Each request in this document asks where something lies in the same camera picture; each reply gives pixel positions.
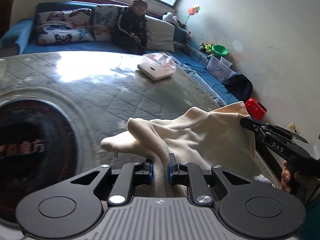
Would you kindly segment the right hand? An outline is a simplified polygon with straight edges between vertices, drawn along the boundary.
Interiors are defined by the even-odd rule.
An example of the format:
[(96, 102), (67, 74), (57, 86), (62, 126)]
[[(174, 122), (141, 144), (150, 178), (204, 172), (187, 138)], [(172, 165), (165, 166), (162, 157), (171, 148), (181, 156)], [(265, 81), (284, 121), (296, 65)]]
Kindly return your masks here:
[(289, 182), (291, 179), (291, 173), (289, 172), (289, 164), (287, 161), (284, 161), (283, 165), (284, 165), (284, 168), (281, 172), (280, 187), (281, 187), (281, 190), (287, 193), (290, 193), (291, 187), (289, 186)]

